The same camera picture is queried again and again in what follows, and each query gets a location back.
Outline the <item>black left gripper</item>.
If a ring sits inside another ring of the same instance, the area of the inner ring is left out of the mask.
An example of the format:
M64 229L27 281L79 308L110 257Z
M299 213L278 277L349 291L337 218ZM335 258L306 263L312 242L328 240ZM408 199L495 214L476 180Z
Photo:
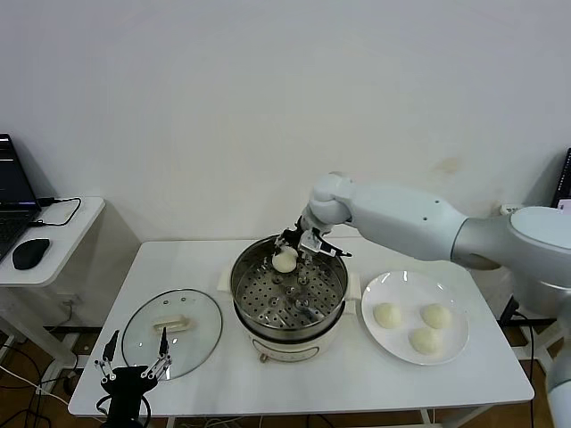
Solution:
M107 409L101 407L106 416L102 427L144 427L150 426L152 411L145 394L158 385L172 363L167 328L161 332L158 358L147 366L117 367L113 370L112 361L120 331L115 330L111 339L103 347L102 357L95 361L95 366L102 373L101 386L106 395L101 398L101 405L108 402Z

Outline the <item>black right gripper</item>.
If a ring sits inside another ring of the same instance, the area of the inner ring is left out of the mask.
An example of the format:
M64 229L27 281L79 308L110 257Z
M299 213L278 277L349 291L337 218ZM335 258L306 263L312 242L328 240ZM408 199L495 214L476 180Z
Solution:
M311 245L313 243L313 234L310 229L303 230L296 228L295 230L286 229L274 241L274 255L281 254L286 248L292 247L303 258L310 258L313 254ZM350 258L352 254L347 251L335 247L330 243L322 243L319 251L329 257L347 257Z

